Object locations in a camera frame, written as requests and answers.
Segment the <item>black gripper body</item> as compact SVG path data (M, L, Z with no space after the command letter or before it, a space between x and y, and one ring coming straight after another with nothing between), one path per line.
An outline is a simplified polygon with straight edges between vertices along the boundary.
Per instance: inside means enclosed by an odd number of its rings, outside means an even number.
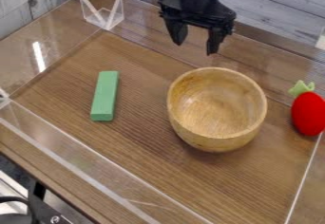
M159 0L160 17L184 20L187 25L222 28L227 34L232 33L236 13L219 0Z

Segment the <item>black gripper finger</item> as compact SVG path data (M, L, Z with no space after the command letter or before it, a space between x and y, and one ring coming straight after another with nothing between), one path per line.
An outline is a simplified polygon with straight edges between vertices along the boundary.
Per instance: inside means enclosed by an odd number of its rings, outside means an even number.
M215 54L218 52L219 44L223 42L227 33L222 28L208 29L208 40L207 40L207 54Z
M164 24L171 40L179 46L187 38L187 22L184 20L165 19Z

